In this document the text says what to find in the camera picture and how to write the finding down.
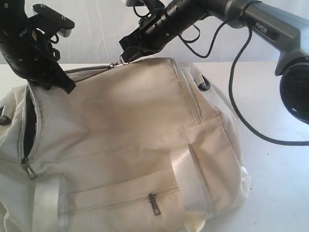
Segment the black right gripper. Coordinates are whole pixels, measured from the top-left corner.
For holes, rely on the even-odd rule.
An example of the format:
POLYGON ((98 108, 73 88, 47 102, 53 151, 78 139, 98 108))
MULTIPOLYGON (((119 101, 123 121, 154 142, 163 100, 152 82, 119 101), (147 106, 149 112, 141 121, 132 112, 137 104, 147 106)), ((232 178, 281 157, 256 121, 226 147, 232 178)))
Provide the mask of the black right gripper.
POLYGON ((157 9, 139 21, 139 26, 119 44, 124 50, 122 60, 133 62, 160 52, 183 32, 183 12, 179 9, 157 9))

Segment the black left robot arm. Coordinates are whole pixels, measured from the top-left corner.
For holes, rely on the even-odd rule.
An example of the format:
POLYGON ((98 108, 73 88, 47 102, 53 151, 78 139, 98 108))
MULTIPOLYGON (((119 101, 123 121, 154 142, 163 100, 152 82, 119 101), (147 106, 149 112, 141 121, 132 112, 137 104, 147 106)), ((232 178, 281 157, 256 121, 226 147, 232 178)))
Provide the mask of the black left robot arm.
POLYGON ((28 17, 25 1, 0 2, 0 53, 17 76, 69 94, 75 83, 60 67, 60 52, 53 46, 60 36, 70 36, 75 23, 45 4, 32 9, 35 14, 28 17))

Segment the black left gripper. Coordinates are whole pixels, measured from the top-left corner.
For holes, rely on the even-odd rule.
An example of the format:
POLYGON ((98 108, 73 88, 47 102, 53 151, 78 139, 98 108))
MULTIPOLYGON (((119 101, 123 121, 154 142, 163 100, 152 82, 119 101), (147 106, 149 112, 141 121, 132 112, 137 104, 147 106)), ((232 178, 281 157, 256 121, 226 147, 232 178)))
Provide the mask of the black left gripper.
POLYGON ((48 39, 30 21, 1 21, 0 52, 15 74, 45 90, 58 87, 70 94, 76 87, 58 64, 53 48, 58 34, 48 39))

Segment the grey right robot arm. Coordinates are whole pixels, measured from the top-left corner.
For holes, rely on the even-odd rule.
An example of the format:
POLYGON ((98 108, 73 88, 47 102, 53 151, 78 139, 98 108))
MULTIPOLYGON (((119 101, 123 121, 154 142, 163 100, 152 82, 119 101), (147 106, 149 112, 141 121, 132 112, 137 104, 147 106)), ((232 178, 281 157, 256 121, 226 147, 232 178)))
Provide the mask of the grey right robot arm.
POLYGON ((126 6, 146 6, 139 26, 120 40, 124 62, 159 53, 197 21, 209 16, 232 28, 247 27, 280 52, 275 74, 286 109, 309 121, 309 22, 258 0, 127 0, 126 6))

